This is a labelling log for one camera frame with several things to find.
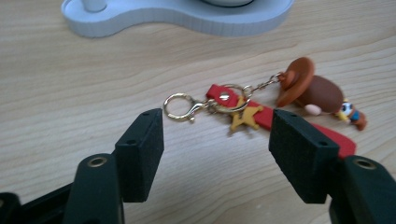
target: white object base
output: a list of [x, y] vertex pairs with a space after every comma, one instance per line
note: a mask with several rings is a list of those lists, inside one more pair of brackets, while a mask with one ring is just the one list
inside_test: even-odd
[[200, 0], [106, 0], [102, 10], [83, 0], [64, 0], [62, 13], [72, 31], [103, 37], [144, 22], [168, 22], [224, 36], [258, 35], [276, 28], [294, 0], [254, 0], [243, 7], [216, 7]]

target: red tag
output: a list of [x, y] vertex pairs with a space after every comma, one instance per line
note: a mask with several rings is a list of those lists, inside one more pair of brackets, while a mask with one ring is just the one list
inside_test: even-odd
[[[228, 99], [220, 98], [224, 94], [228, 95]], [[208, 99], [214, 99], [218, 104], [226, 107], [235, 107], [238, 104], [239, 96], [233, 90], [224, 86], [212, 85], [206, 93]], [[268, 106], [260, 105], [256, 102], [250, 101], [247, 106], [258, 107], [262, 106], [263, 110], [254, 114], [253, 118], [257, 124], [264, 129], [270, 131], [273, 119], [273, 109]], [[325, 128], [315, 123], [311, 123], [320, 132], [332, 139], [339, 147], [338, 157], [343, 159], [346, 156], [354, 155], [356, 151], [356, 144], [348, 137], [337, 133], [331, 129]]]

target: key ring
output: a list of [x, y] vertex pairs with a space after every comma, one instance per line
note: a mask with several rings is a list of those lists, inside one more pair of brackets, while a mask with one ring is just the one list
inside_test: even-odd
[[[238, 105], [235, 107], [226, 107], [226, 106], [219, 105], [214, 99], [198, 101], [186, 93], [175, 93], [175, 94], [170, 95], [168, 98], [166, 98], [165, 102], [163, 102], [163, 111], [166, 114], [166, 116], [168, 116], [171, 119], [177, 119], [177, 120], [188, 119], [190, 122], [194, 122], [195, 112], [200, 109], [203, 109], [203, 108], [207, 108], [210, 113], [219, 112], [219, 113], [223, 113], [223, 114], [232, 114], [235, 112], [242, 111], [248, 106], [248, 103], [250, 102], [250, 97], [252, 96], [252, 94], [254, 92], [254, 90], [251, 86], [241, 87], [239, 85], [234, 85], [234, 84], [227, 84], [227, 85], [223, 85], [223, 86], [240, 90], [242, 92], [242, 95], [246, 99], [246, 101], [244, 103], [242, 103], [241, 105]], [[167, 107], [168, 107], [169, 103], [176, 98], [182, 98], [182, 99], [185, 99], [190, 102], [191, 108], [189, 109], [189, 111], [186, 114], [175, 115], [175, 114], [172, 114], [169, 112]]]

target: screw hole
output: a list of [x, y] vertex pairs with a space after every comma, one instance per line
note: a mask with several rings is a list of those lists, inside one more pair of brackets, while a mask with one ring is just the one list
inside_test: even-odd
[[83, 224], [100, 224], [100, 220], [97, 218], [92, 218], [85, 221]]
[[128, 144], [128, 145], [130, 145], [130, 146], [136, 146], [136, 145], [137, 145], [137, 142], [136, 142], [135, 140], [128, 140], [128, 141], [126, 142], [126, 144]]
[[356, 159], [354, 160], [355, 164], [358, 165], [360, 168], [367, 169], [367, 170], [374, 170], [376, 169], [375, 164], [373, 164], [370, 161], [367, 160], [362, 160], [362, 159]]
[[107, 162], [105, 157], [96, 157], [92, 160], [88, 161], [88, 166], [90, 167], [99, 167]]
[[329, 144], [328, 144], [327, 142], [325, 142], [325, 141], [320, 141], [319, 144], [320, 144], [321, 146], [324, 146], [324, 147], [326, 147], [326, 146], [329, 145]]

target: keychain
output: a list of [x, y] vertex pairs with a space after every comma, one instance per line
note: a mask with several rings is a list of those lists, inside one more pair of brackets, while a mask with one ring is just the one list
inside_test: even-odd
[[362, 131], [367, 124], [365, 115], [345, 99], [337, 85], [324, 77], [315, 76], [314, 70], [310, 59], [299, 58], [289, 65], [285, 73], [279, 73], [281, 88], [276, 105], [282, 107], [295, 102], [309, 114], [334, 114]]
[[[332, 88], [330, 89], [322, 86], [319, 88], [319, 90], [326, 90], [325, 93], [336, 92], [337, 94], [323, 94], [325, 97], [320, 95], [322, 98], [319, 98], [317, 95], [316, 86], [317, 79], [319, 82], [324, 82], [326, 85], [330, 85]], [[286, 72], [280, 72], [271, 76], [268, 81], [258, 85], [256, 88], [252, 86], [242, 87], [234, 84], [222, 86], [213, 84], [206, 93], [206, 100], [204, 101], [197, 101], [186, 93], [173, 94], [169, 96], [163, 103], [163, 110], [164, 113], [171, 119], [189, 120], [194, 122], [195, 113], [198, 110], [205, 108], [210, 113], [229, 114], [233, 118], [230, 128], [232, 131], [234, 131], [236, 127], [241, 124], [246, 124], [253, 129], [259, 129], [260, 127], [263, 127], [264, 129], [270, 131], [273, 118], [273, 109], [269, 106], [260, 105], [252, 101], [251, 97], [255, 91], [263, 90], [267, 86], [276, 83], [280, 83], [281, 86], [279, 96], [276, 100], [276, 105], [278, 107], [296, 101], [298, 104], [304, 106], [308, 111], [309, 109], [314, 108], [313, 112], [316, 114], [327, 112], [339, 115], [339, 111], [342, 111], [343, 95], [341, 91], [329, 80], [314, 76], [313, 63], [307, 58], [299, 58], [295, 60], [290, 64]], [[240, 95], [236, 94], [233, 89], [239, 91]], [[186, 114], [174, 115], [168, 111], [167, 107], [169, 103], [176, 98], [182, 98], [188, 100], [191, 103], [191, 108]], [[326, 106], [326, 104], [325, 106], [318, 104], [316, 101], [317, 99], [323, 102], [329, 101], [328, 104], [331, 106]], [[317, 125], [315, 123], [312, 123], [312, 125], [340, 146], [339, 156], [341, 158], [354, 154], [356, 144], [352, 140], [323, 126]]]

